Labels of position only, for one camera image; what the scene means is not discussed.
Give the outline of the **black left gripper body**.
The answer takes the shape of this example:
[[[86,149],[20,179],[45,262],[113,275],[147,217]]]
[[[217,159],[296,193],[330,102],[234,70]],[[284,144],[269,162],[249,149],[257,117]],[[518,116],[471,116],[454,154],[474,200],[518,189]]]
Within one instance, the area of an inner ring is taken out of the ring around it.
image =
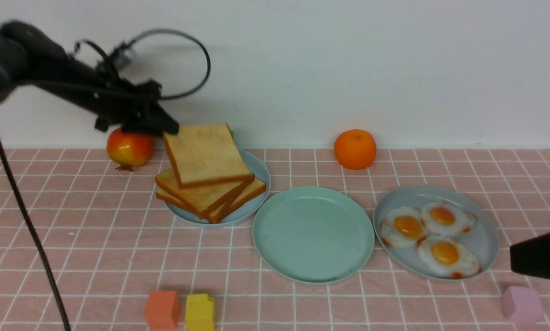
[[[124,113],[137,103],[157,103],[155,100],[130,100],[121,97],[103,98],[104,112],[97,115],[94,129],[100,132],[107,132],[111,126],[117,125],[121,128],[121,120]]]

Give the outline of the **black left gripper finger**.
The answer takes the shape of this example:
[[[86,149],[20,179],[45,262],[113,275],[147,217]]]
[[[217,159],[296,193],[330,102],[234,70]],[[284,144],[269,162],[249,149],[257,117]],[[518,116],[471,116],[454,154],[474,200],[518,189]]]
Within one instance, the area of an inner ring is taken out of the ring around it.
[[[164,133],[178,134],[180,124],[159,103],[137,103],[121,120],[124,133],[161,137]]]

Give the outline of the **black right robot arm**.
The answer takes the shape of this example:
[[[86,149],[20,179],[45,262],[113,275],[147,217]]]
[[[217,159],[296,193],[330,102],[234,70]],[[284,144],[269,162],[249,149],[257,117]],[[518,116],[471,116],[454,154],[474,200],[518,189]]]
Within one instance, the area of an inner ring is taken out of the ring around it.
[[[509,247],[513,273],[550,280],[550,232]]]

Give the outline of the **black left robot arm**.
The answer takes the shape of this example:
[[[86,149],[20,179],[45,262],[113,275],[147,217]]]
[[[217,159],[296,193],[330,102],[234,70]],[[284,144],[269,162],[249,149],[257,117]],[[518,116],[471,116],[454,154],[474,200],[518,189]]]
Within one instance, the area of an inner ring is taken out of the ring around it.
[[[94,127],[107,132],[120,126],[128,133],[160,137],[180,128],[159,105],[160,85],[133,84],[121,78],[100,47],[102,61],[90,67],[35,26],[9,21],[0,27],[0,103],[19,86],[35,86],[96,116]]]

